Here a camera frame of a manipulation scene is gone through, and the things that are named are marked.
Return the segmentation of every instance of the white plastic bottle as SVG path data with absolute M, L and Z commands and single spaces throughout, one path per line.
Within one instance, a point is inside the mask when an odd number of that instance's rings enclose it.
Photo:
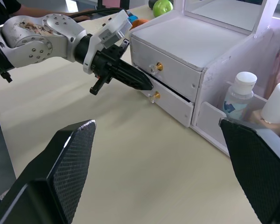
M 254 96 L 253 87 L 256 81 L 257 77 L 253 73 L 244 71 L 237 74 L 223 102 L 222 109 L 228 118 L 239 120 L 244 118 L 246 107 Z

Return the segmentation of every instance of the drawer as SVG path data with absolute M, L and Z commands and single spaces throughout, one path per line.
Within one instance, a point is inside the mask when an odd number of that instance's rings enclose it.
M 181 124 L 186 127 L 190 127 L 194 104 L 179 97 L 174 92 L 151 77 L 148 78 L 152 82 L 154 88 L 150 91 L 141 92 L 149 98 L 157 92 L 160 98 L 157 98 L 155 103 Z
M 191 102 L 195 102 L 201 72 L 131 38 L 131 56 L 134 65 L 152 75 L 151 65 L 161 63 L 163 70 L 154 77 L 168 85 Z

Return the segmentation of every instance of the beige table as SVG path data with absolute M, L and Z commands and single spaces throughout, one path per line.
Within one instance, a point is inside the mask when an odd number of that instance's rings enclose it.
M 148 7 L 132 10 L 152 19 Z M 83 22 L 95 32 L 106 18 Z M 130 53 L 124 60 L 130 62 Z M 258 224 L 228 157 L 140 92 L 112 80 L 97 96 L 82 65 L 52 58 L 0 78 L 0 123 L 16 176 L 54 133 L 95 119 L 75 224 Z

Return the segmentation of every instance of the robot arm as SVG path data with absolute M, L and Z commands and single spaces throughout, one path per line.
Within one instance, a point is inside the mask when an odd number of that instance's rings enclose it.
M 124 10 L 94 35 L 65 15 L 13 17 L 0 26 L 0 75 L 10 82 L 9 70 L 57 56 L 81 63 L 88 74 L 94 72 L 98 78 L 90 90 L 94 95 L 112 78 L 138 90 L 151 90 L 146 75 L 120 59 L 129 41 L 114 45 L 130 28 Z

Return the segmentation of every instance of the white cap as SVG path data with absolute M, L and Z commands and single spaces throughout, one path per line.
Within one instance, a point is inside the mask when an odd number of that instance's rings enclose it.
M 280 124 L 280 83 L 272 92 L 260 115 L 268 123 Z
M 232 85 L 232 90 L 240 95 L 249 95 L 257 81 L 253 73 L 243 71 L 237 74 Z

